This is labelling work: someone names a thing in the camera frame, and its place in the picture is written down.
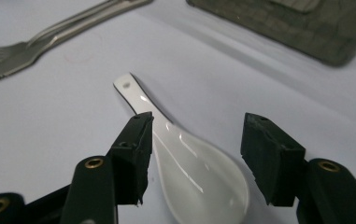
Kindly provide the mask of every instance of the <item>white table surface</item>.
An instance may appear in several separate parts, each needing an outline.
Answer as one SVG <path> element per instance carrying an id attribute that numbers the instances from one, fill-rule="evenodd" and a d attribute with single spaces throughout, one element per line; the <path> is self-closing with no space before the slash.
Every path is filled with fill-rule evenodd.
<path id="1" fill-rule="evenodd" d="M 0 46 L 100 0 L 0 0 Z M 259 114 L 356 176 L 356 57 L 332 68 L 184 0 L 155 0 L 106 21 L 0 81 L 0 192 L 26 202 L 70 183 L 76 164 L 104 155 L 134 112 L 113 88 L 131 72 L 173 121 L 231 156 L 249 181 L 245 223 L 297 223 L 265 205 L 241 159 L 244 114 Z M 154 155 L 144 204 L 119 206 L 120 223 L 177 223 Z"/>

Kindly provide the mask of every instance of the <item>silverware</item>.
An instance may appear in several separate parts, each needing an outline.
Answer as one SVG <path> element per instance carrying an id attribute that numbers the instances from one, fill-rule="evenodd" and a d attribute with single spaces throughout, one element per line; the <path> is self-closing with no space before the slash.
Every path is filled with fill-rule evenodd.
<path id="1" fill-rule="evenodd" d="M 60 21 L 60 22 L 48 27 L 47 29 L 41 31 L 40 33 L 38 33 L 37 35 L 32 37 L 27 42 L 19 42 L 14 45 L 0 47 L 0 62 L 5 60 L 6 58 L 10 57 L 11 55 L 14 55 L 20 51 L 23 51 L 24 49 L 29 48 L 37 40 L 44 39 L 44 37 L 53 35 L 56 32 L 61 31 L 65 27 L 72 25 L 74 22 L 85 19 L 106 7 L 116 4 L 117 2 L 118 2 L 118 0 L 106 1 L 101 4 L 96 5 L 94 7 L 91 7 L 89 9 L 86 9 L 86 10 L 80 12 L 79 14 L 76 14 L 72 17 L 67 18 L 66 20 Z"/>
<path id="2" fill-rule="evenodd" d="M 113 84 L 136 114 L 151 111 L 154 117 L 153 151 L 165 200 L 178 223 L 242 223 L 249 188 L 235 162 L 173 124 L 131 74 Z"/>
<path id="3" fill-rule="evenodd" d="M 117 16 L 135 7 L 143 6 L 152 0 L 120 0 L 112 6 L 106 7 L 83 20 L 64 27 L 57 33 L 38 39 L 29 48 L 26 48 L 0 63 L 0 79 L 10 76 L 23 68 L 33 64 L 44 52 L 63 43 L 65 40 L 80 34 L 94 25 Z"/>

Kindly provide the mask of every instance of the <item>spoon handle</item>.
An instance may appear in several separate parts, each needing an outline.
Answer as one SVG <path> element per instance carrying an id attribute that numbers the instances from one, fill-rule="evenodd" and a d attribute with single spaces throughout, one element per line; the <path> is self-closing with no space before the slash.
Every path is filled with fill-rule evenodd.
<path id="1" fill-rule="evenodd" d="M 113 84 L 125 101 L 131 106 L 131 108 L 133 108 L 136 114 L 151 111 L 155 123 L 172 123 L 154 105 L 131 74 L 119 77 Z"/>

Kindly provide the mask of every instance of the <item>metal fork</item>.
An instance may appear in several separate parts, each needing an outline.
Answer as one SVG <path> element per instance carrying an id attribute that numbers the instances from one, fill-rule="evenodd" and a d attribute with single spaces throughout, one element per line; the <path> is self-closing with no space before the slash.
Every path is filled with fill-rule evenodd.
<path id="1" fill-rule="evenodd" d="M 119 0 L 116 4 L 106 7 L 93 15 L 65 27 L 57 33 L 37 40 L 32 46 L 11 55 L 0 62 L 0 78 L 8 77 L 32 65 L 46 51 L 78 35 L 94 25 L 122 14 L 135 7 L 150 3 L 152 0 Z"/>
<path id="2" fill-rule="evenodd" d="M 54 25 L 46 28 L 45 30 L 41 31 L 40 33 L 38 33 L 37 35 L 32 37 L 27 42 L 19 42 L 14 45 L 0 47 L 0 62 L 2 62 L 6 58 L 10 57 L 11 55 L 13 55 L 17 52 L 20 52 L 24 49 L 31 47 L 36 41 L 47 38 L 48 36 L 53 35 L 59 31 L 65 29 L 66 27 L 72 25 L 73 23 L 82 21 L 85 18 L 88 18 L 89 16 L 93 15 L 94 13 L 97 13 L 106 7 L 110 7 L 114 4 L 116 4 L 117 2 L 118 2 L 118 0 L 108 0 L 106 2 L 100 3 L 94 7 L 86 9 L 72 17 L 69 17 L 63 21 L 58 22 L 58 23 L 55 23 Z"/>

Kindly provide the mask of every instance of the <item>white ceramic spoon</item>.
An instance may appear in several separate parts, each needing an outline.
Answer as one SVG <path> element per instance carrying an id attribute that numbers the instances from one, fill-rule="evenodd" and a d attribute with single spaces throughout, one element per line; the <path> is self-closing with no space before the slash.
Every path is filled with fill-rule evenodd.
<path id="1" fill-rule="evenodd" d="M 166 202 L 179 223 L 242 223 L 248 185 L 236 164 L 217 148 L 172 124 L 131 74 L 114 86 L 133 110 L 151 111 L 153 149 Z"/>

